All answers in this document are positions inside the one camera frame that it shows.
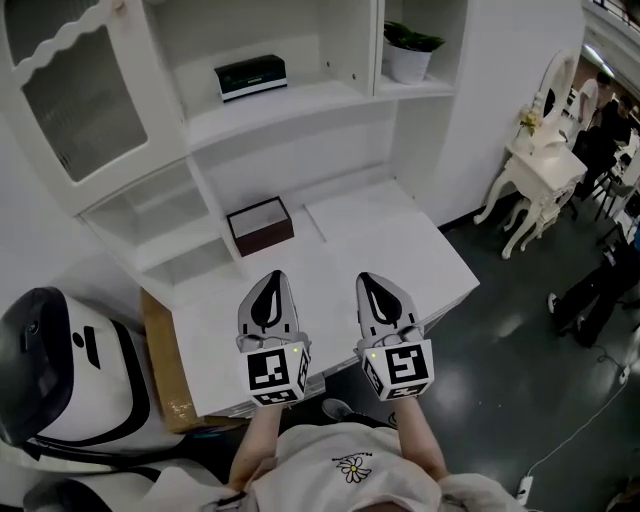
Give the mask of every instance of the white wall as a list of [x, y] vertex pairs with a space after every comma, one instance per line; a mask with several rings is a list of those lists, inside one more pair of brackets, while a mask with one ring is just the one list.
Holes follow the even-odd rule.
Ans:
[[135, 282], [86, 227], [62, 212], [0, 114], [0, 314], [48, 284], [139, 318]]
[[518, 111], [533, 101], [553, 55], [569, 48], [578, 56], [584, 35], [580, 0], [470, 3], [466, 59], [447, 142], [417, 198], [436, 225], [484, 203]]

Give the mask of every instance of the cardboard box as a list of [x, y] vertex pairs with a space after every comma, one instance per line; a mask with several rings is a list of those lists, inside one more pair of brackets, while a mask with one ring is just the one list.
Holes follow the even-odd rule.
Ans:
[[176, 434], [211, 434], [248, 423], [225, 416], [198, 416], [182, 367], [171, 311], [145, 290], [141, 293], [147, 344], [164, 420]]

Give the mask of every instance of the potted plant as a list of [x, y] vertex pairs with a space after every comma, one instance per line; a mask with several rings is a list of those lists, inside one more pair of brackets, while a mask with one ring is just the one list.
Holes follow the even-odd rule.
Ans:
[[403, 84], [420, 84], [427, 73], [431, 53], [444, 39], [414, 32], [402, 23], [387, 21], [384, 36], [391, 45], [391, 77]]

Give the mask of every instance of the small black box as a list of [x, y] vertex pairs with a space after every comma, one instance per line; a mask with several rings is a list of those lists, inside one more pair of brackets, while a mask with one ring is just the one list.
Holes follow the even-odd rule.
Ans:
[[242, 256], [293, 238], [291, 216], [279, 197], [227, 215], [231, 234]]
[[214, 70], [220, 83], [222, 101], [287, 86], [284, 61], [275, 55], [243, 60]]

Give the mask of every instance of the wooden box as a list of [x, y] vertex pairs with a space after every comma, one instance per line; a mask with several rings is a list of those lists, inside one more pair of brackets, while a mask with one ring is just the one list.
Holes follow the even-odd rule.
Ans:
[[233, 239], [242, 256], [293, 238], [291, 216], [279, 197], [227, 216]]

